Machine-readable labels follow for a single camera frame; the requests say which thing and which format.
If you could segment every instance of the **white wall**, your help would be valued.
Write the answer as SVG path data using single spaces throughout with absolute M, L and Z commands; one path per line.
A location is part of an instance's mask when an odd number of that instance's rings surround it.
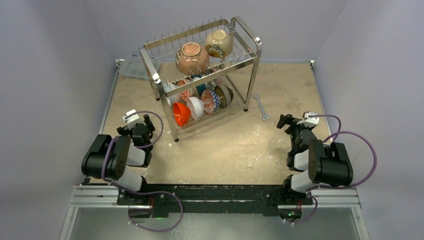
M 264 61 L 317 56 L 347 0 L 87 0 L 115 58 L 138 54 L 146 40 L 240 16 L 263 42 Z
M 424 236 L 423 13 L 422 0 L 349 0 L 314 65 L 325 111 L 376 148 L 376 172 L 358 188 L 375 240 Z M 340 140 L 363 177 L 370 151 Z
M 58 239 L 114 60 L 85 0 L 0 2 L 0 239 Z

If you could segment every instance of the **white bowl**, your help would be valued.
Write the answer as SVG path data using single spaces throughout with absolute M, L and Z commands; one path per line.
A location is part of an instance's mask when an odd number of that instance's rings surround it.
M 203 103 L 197 97 L 189 97 L 187 98 L 187 107 L 191 111 L 191 117 L 194 120 L 199 119 L 203 115 Z
M 163 89 L 165 90 L 165 92 L 169 92 L 169 91 L 174 90 L 176 88 L 177 88 L 177 86 L 175 86 L 175 84 L 173 84 L 173 83 L 170 83 L 169 85 L 168 84 L 163 85 Z M 181 95 L 179 93 L 168 97 L 168 99 L 170 101 L 170 105 L 173 106 L 174 103 L 177 103 L 178 101 L 180 101 L 180 98 L 181 98 Z

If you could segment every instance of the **ceramic bowl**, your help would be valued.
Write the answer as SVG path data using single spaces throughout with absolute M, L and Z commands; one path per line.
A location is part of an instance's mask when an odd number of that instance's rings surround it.
M 196 79 L 196 78 L 200 79 L 201 77 L 202 77 L 201 74 L 196 74 L 196 75 L 190 76 L 191 79 Z
M 173 105 L 173 116 L 176 124 L 183 126 L 189 122 L 191 111 L 186 105 L 181 102 L 176 102 Z
M 206 72 L 204 73 L 205 75 L 209 75 L 209 74 L 213 74 L 215 72 L 217 72 L 218 70 L 216 70 L 215 68 L 208 68 L 206 69 Z M 221 86 L 223 82 L 222 77 L 217 77 L 214 80 L 208 81 L 206 83 L 207 89 L 214 91 L 216 86 Z
M 233 52 L 233 35 L 217 29 L 209 33 L 204 44 L 209 56 L 223 58 Z
M 209 55 L 205 47 L 195 42 L 188 42 L 176 52 L 175 64 L 185 75 L 202 74 L 208 68 Z
M 219 105 L 224 109 L 231 104 L 231 95 L 226 86 L 216 86 L 215 93 L 219 97 Z
M 202 96 L 203 91 L 207 90 L 208 88 L 203 83 L 203 84 L 200 84 L 199 86 L 197 86 L 196 89 L 197 89 L 197 93 L 199 94 L 199 96 Z
M 216 101 L 218 101 L 217 105 L 219 106 L 220 99 L 213 91 L 206 89 L 201 94 L 201 102 L 203 103 L 204 111 L 207 114 L 213 114 L 215 112 L 215 109 L 218 107 L 216 105 Z
M 215 105 L 215 108 L 213 109 L 213 111 L 215 112 L 218 109 L 218 107 L 220 106 L 220 98 L 218 97 L 218 95 L 214 91 L 210 91 L 210 94 L 212 95 L 213 103 Z
M 175 86 L 175 84 L 173 84 L 173 83 L 163 85 L 163 89 L 165 90 L 165 92 L 169 92 L 169 91 L 174 90 L 176 88 L 177 88 L 177 86 Z M 174 105 L 174 103 L 178 102 L 180 100 L 180 98 L 181 98 L 181 94 L 175 94 L 175 95 L 169 96 L 168 100 L 170 102 L 170 105 L 171 106 Z
M 203 103 L 197 97 L 189 97 L 187 98 L 187 107 L 190 109 L 191 117 L 194 120 L 199 119 L 203 115 Z
M 184 79 L 181 79 L 179 82 L 178 82 L 178 86 L 179 87 L 181 87 L 181 86 L 183 86 L 183 85 L 186 85 L 186 84 L 188 84 L 190 81 L 188 80 L 188 79 L 186 79 L 186 78 L 184 78 Z M 181 93 L 181 98 L 182 98 L 182 100 L 185 102 L 185 101 L 187 101 L 187 99 L 189 98 L 189 97 L 191 97 L 191 96 L 193 96 L 193 94 L 194 94 L 194 89 L 193 88 L 190 88 L 189 90 L 185 90 L 185 91 L 183 91 L 182 93 Z
M 226 89 L 228 90 L 228 92 L 229 92 L 229 96 L 230 96 L 230 99 L 231 99 L 231 101 L 229 101 L 230 103 L 233 101 L 233 99 L 234 99 L 234 93 L 233 93 L 233 90 L 231 89 L 231 88 L 229 88 L 229 87 L 227 87 L 227 86 L 225 86 L 226 87 Z

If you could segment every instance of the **wire rack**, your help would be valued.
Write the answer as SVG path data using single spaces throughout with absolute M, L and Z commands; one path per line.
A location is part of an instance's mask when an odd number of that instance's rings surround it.
M 242 31 L 236 31 L 236 23 Z M 208 34 L 213 30 L 223 29 L 231 36 L 233 36 L 233 51 L 226 57 L 214 58 L 210 57 L 208 69 L 215 69 L 214 73 L 205 75 L 197 80 L 191 81 L 185 85 L 178 86 L 178 82 L 182 79 L 190 78 L 189 75 L 178 73 L 172 78 L 161 79 L 160 75 L 156 71 L 153 62 L 168 62 L 174 61 L 176 51 L 178 51 L 181 46 L 185 43 L 195 42 L 198 44 L 203 44 Z M 184 130 L 192 129 L 194 127 L 199 127 L 203 124 L 208 123 L 209 121 L 215 120 L 217 118 L 228 115 L 229 113 L 243 108 L 246 112 L 249 108 L 250 96 L 252 95 L 253 86 L 255 83 L 256 73 L 258 71 L 258 65 L 262 53 L 262 43 L 260 38 L 253 32 L 253 30 L 247 26 L 247 24 L 239 17 L 235 16 L 231 18 L 231 21 L 228 22 L 226 19 L 213 19 L 213 21 L 208 20 L 207 23 L 201 23 L 201 25 L 195 24 L 193 28 L 188 26 L 187 30 L 182 29 L 181 32 L 175 31 L 173 35 L 169 33 L 167 36 L 161 36 L 161 39 L 156 40 L 153 38 L 153 42 L 148 42 L 144 47 L 140 48 L 141 57 L 143 59 L 144 66 L 147 70 L 147 73 L 150 78 L 150 85 L 153 90 L 153 94 L 156 100 L 161 100 L 163 109 L 165 111 L 166 118 L 169 123 L 169 127 L 172 132 L 174 141 L 178 141 L 178 133 L 181 133 Z M 252 50 L 245 39 L 253 40 L 254 47 L 256 49 Z M 248 84 L 247 95 L 242 96 L 239 89 L 236 87 L 234 82 L 228 76 L 229 73 L 245 68 L 247 66 L 253 65 L 250 81 Z M 200 69 L 195 72 L 191 72 L 191 75 L 197 75 L 201 72 Z M 178 126 L 175 122 L 172 108 L 169 107 L 167 97 L 181 94 L 184 91 L 193 89 L 196 86 L 205 84 L 213 79 L 222 77 L 228 87 L 231 87 L 234 91 L 234 99 L 230 106 L 226 108 L 218 108 L 213 114 L 204 114 L 201 118 L 197 120 L 191 120 L 188 124 L 184 126 Z M 164 85 L 175 84 L 178 86 L 175 89 L 165 91 Z

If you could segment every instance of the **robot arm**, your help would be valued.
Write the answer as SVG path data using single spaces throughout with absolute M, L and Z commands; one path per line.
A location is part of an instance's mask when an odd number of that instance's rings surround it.
M 117 128 L 121 136 L 109 153 L 105 178 L 116 181 L 126 189 L 138 192 L 144 179 L 133 172 L 129 166 L 147 168 L 152 158 L 153 146 L 144 149 L 138 149 L 137 146 L 146 146 L 151 143 L 150 139 L 155 127 L 147 114 L 143 116 L 144 121 L 138 114 L 128 117 L 135 112 L 134 109 L 127 112 L 123 117 L 127 125 Z M 81 170 L 84 175 L 96 179 L 102 178 L 102 166 L 111 140 L 110 135 L 97 135 L 82 161 Z
M 277 124 L 279 129 L 288 125 L 285 133 L 290 135 L 291 151 L 287 154 L 287 166 L 290 170 L 302 172 L 284 180 L 284 192 L 293 198 L 302 198 L 307 189 L 318 184 L 348 186 L 353 179 L 345 145 L 338 142 L 324 144 L 312 133 L 318 118 L 310 116 L 316 114 L 305 112 L 304 120 L 290 114 L 281 115 Z
M 333 142 L 328 146 L 321 140 L 310 140 L 306 152 L 307 170 L 291 177 L 290 188 L 293 191 L 305 193 L 317 184 L 338 187 L 352 183 L 354 171 L 343 143 Z
M 288 125 L 284 132 L 290 135 L 291 151 L 287 153 L 286 165 L 292 171 L 303 172 L 308 168 L 308 145 L 310 140 L 317 139 L 312 129 L 319 123 L 318 117 L 310 116 L 316 114 L 307 111 L 303 114 L 304 120 L 294 118 L 291 114 L 281 114 L 279 118 L 278 129 Z

